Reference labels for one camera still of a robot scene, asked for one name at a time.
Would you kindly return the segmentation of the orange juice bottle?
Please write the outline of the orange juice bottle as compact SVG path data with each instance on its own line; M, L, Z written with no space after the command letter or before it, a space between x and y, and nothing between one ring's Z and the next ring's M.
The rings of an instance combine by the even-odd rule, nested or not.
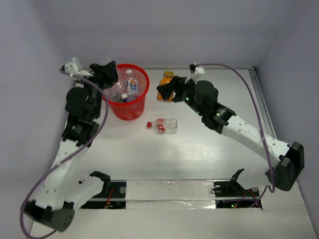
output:
M174 77L174 73L171 71L164 71L163 78L159 82L159 86L168 84L172 78ZM171 94L170 98L168 100L164 100L161 94L157 93L157 100L160 102L166 102L166 103L172 103L173 94Z

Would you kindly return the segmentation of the large clear plastic bottle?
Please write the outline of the large clear plastic bottle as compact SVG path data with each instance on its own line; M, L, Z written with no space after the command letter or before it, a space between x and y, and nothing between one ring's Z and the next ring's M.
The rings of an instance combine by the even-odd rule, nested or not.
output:
M127 101L126 86L123 81L118 81L113 87L105 89L106 100L114 103L125 103Z

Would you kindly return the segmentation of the white orange label bottle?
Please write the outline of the white orange label bottle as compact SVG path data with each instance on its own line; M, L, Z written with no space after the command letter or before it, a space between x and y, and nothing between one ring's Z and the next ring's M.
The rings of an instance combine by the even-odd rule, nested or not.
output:
M138 97L139 96L139 88L138 88L138 80L137 78L133 75L132 70L126 70L126 75L125 75L125 87L126 87L126 94L127 96L134 96Z

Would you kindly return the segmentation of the red label cola bottle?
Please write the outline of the red label cola bottle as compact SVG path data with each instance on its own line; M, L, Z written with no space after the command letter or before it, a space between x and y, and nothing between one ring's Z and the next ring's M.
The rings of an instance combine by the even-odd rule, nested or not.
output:
M177 119L156 119L147 122L147 129L154 129L159 133L171 133L177 130Z

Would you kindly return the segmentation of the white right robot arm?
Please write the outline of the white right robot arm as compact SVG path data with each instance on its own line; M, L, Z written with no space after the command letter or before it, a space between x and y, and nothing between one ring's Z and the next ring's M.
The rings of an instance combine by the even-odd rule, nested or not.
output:
M271 162L271 168L256 172L239 169L229 183L234 195L241 195L253 187L271 185L282 191L291 190L305 166L304 147L300 143L288 144L249 125L233 110L218 102L218 90L209 81L196 82L175 76L169 83L157 86L157 91L165 100L175 94L173 102L185 102L201 116L206 127L241 143Z

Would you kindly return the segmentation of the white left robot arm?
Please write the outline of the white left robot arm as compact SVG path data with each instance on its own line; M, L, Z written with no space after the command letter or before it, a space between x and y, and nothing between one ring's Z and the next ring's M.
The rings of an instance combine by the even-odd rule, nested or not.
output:
M21 207L22 215L56 232L66 231L75 211L91 198L108 196L112 191L111 178L105 173L94 171L83 177L74 174L106 122L106 119L96 122L101 116L103 91L118 81L115 61L103 65L93 63L82 69L74 57L60 72L79 85L66 95L68 117L52 167L37 184L37 193Z

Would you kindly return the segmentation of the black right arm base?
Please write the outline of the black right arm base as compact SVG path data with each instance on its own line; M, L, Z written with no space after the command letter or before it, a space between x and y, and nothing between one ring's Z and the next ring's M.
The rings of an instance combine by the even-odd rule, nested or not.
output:
M214 181L213 188L210 194L215 196L216 208L218 209L236 209L248 208L253 205L253 208L262 208L259 200L259 189L253 191L252 188L244 189L237 179L244 169L239 169L232 175L230 180Z

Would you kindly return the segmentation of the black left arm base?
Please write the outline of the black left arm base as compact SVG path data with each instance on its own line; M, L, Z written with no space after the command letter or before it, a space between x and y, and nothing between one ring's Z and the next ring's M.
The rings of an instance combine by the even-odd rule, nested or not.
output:
M125 209L126 186L126 181L112 181L108 194L100 193L94 196L81 209Z

